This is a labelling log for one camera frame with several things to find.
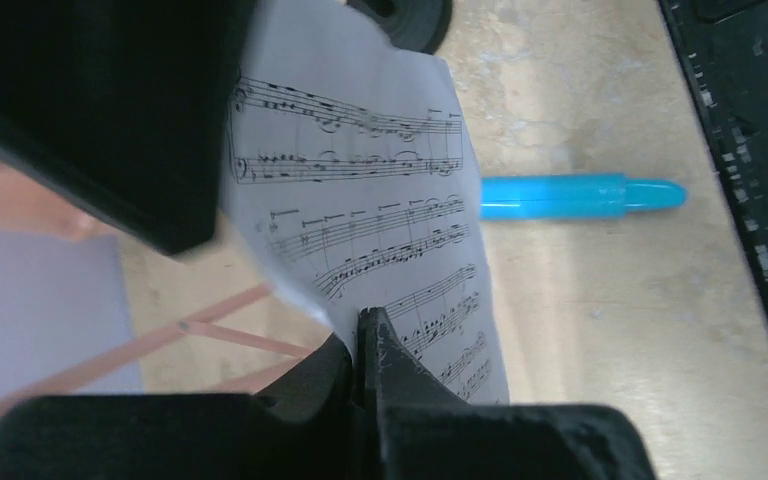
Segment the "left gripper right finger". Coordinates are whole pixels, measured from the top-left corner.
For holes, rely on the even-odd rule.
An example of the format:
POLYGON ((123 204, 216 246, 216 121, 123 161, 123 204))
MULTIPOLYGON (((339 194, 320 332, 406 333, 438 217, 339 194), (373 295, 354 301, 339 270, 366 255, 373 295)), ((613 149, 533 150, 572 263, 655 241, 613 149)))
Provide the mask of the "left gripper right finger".
POLYGON ((359 479, 653 479, 640 434, 594 404, 472 405, 399 342, 382 308, 358 319, 359 479))

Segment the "pink perforated music stand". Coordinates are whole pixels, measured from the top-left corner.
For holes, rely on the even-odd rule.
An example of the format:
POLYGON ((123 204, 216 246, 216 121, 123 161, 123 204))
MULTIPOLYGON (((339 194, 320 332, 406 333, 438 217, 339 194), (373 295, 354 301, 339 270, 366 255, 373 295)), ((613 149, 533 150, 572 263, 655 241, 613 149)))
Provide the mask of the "pink perforated music stand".
MULTIPOLYGON (((83 241, 115 234, 118 230, 29 176, 0 165, 0 231, 37 233, 83 241)), ((218 391, 261 391, 308 357, 313 351, 312 347, 222 326, 219 322, 268 298, 270 294, 268 285, 258 284, 11 392, 0 398, 0 418, 24 400, 45 394, 75 391, 185 337, 209 338, 284 356, 281 363, 234 377, 215 387, 218 391)))

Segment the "black round microphone stand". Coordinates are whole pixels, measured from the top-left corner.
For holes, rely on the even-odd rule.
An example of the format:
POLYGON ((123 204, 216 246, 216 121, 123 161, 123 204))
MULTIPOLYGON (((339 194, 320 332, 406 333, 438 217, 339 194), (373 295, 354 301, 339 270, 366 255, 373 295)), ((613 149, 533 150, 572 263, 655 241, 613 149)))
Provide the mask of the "black round microphone stand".
POLYGON ((453 16, 453 0, 347 0, 372 19, 399 49, 433 55, 443 43, 453 16))

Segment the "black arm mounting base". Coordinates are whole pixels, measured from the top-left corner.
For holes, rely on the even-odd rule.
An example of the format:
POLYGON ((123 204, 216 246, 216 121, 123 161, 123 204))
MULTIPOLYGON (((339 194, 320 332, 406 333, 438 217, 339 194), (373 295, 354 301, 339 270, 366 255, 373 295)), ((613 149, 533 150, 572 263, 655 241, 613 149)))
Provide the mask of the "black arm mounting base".
POLYGON ((768 324, 768 1, 660 10, 768 324))

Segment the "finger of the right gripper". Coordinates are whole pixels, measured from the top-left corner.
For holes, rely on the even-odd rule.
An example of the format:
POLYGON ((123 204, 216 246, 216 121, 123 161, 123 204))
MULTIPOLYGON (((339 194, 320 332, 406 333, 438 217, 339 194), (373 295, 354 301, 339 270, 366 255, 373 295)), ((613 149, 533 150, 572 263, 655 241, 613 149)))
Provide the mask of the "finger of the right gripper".
POLYGON ((216 233, 253 1, 0 1, 0 162, 174 256, 216 233))

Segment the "white paper sheet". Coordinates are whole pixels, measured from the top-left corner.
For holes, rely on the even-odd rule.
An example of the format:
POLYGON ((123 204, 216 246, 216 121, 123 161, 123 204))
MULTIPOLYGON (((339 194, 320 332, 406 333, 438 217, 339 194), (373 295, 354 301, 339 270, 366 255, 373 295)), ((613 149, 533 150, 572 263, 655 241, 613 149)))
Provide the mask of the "white paper sheet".
POLYGON ((480 172, 444 60, 335 1, 262 1, 224 139, 222 209, 282 298, 348 346, 382 307, 450 391, 508 402, 480 172))

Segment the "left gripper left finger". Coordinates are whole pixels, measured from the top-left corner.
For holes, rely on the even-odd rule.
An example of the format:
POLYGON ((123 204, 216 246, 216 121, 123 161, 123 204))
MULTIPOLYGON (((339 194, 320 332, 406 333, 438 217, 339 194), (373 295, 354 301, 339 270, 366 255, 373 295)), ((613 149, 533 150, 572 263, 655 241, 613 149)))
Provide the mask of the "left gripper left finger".
POLYGON ((332 338, 254 394, 35 397, 0 418, 0 479, 347 479, 354 376, 332 338))

